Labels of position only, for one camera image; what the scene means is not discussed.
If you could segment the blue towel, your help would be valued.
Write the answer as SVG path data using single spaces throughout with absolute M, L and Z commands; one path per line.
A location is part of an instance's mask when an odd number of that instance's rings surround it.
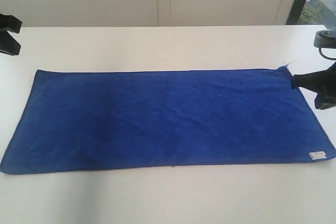
M 5 174 L 311 163 L 335 147 L 287 67 L 38 70 L 1 161 Z

